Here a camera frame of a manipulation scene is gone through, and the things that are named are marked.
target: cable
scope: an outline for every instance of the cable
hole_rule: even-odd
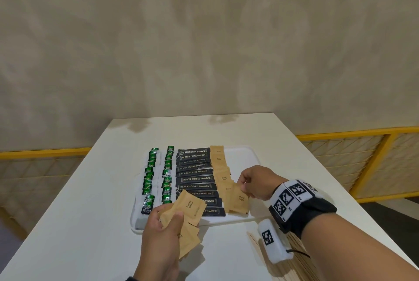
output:
[[[310,259],[311,259],[311,257],[307,254],[307,253],[305,253],[305,252],[302,252],[302,251],[299,251],[299,250],[295,250],[295,249],[288,249],[288,250],[286,250],[286,252],[296,252],[296,253],[299,253],[300,255],[305,255],[305,256],[307,256],[307,257],[309,257]]]

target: hand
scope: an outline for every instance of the hand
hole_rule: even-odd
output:
[[[286,178],[276,175],[271,169],[255,165],[245,169],[237,183],[240,184],[242,192],[251,197],[268,200],[272,197],[274,189],[286,181]]]
[[[179,235],[184,215],[176,211],[169,225],[163,229],[158,214],[171,206],[158,206],[148,215],[141,243],[141,257],[133,276],[138,281],[175,281],[178,277]]]

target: white tray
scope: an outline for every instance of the white tray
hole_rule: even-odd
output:
[[[231,171],[231,178],[237,182],[241,172],[251,166],[260,164],[259,159],[257,158],[255,152],[249,146],[225,146],[224,147],[225,159],[227,161],[228,167],[230,167]],[[162,172],[163,172],[163,165],[164,165],[164,157],[166,152],[159,151],[156,167],[154,168],[154,178],[153,178],[153,188],[152,194],[155,196],[154,207],[159,206],[161,202],[161,183],[162,183]],[[175,154],[173,155],[173,180],[172,180],[172,201],[176,200],[176,188],[175,188]],[[134,201],[134,205],[131,212],[131,218],[129,220],[131,230],[135,233],[142,233],[142,229],[135,229],[136,223],[137,227],[144,227],[145,222],[147,221],[148,215],[141,214],[141,208],[144,202],[144,196],[141,195],[142,187],[143,187],[143,177],[144,177],[144,169],[141,170],[141,173],[136,176],[134,187],[136,188],[136,198]],[[228,223],[235,223],[241,221],[251,221],[255,218],[263,218],[270,216],[269,210],[267,206],[265,206],[264,202],[258,199],[251,198],[249,200],[249,214],[248,215],[241,215],[241,214],[226,214],[225,217],[218,217],[218,216],[204,216],[199,222],[200,226],[208,226],[208,225],[218,225],[218,224],[228,224]]]

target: beige wall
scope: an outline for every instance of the beige wall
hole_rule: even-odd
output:
[[[418,15],[419,0],[0,0],[0,151],[91,146],[123,117],[419,125]]]

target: black wrist strap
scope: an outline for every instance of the black wrist strap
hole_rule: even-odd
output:
[[[311,185],[300,180],[281,184],[272,195],[269,211],[282,232],[293,232],[301,238],[305,226],[315,217],[336,213],[336,207],[325,200]]]

